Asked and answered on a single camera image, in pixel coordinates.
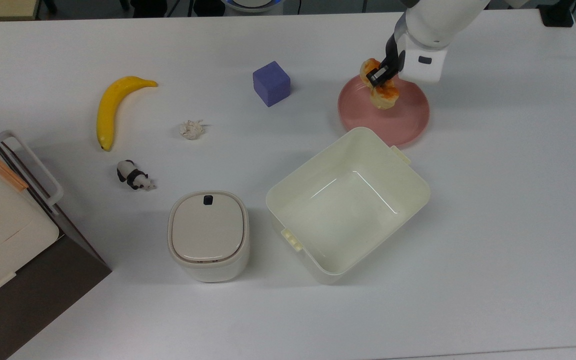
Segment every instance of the container lid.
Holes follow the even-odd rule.
[[[203,192],[181,200],[174,210],[171,240],[174,251],[188,262],[219,262],[242,245],[242,208],[232,197]]]

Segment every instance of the bread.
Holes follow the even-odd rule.
[[[376,59],[370,58],[361,64],[359,69],[359,78],[363,84],[370,89],[370,102],[377,107],[377,109],[390,109],[395,105],[395,102],[400,98],[400,91],[395,87],[393,79],[389,79],[384,84],[373,87],[373,84],[368,80],[368,73],[379,68],[380,62]]]

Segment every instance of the banana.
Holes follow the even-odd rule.
[[[105,151],[110,151],[115,139],[115,114],[119,104],[131,92],[145,87],[157,87],[157,82],[137,76],[126,76],[113,82],[101,96],[96,114],[96,139]]]

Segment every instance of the plastic box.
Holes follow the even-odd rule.
[[[430,199],[395,146],[357,127],[266,195],[273,226],[322,284],[339,280]]]

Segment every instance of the table leg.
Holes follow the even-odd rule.
[[[57,5],[55,5],[55,0],[43,0],[43,2],[46,4],[46,7],[48,8],[48,12],[50,14],[57,13]]]

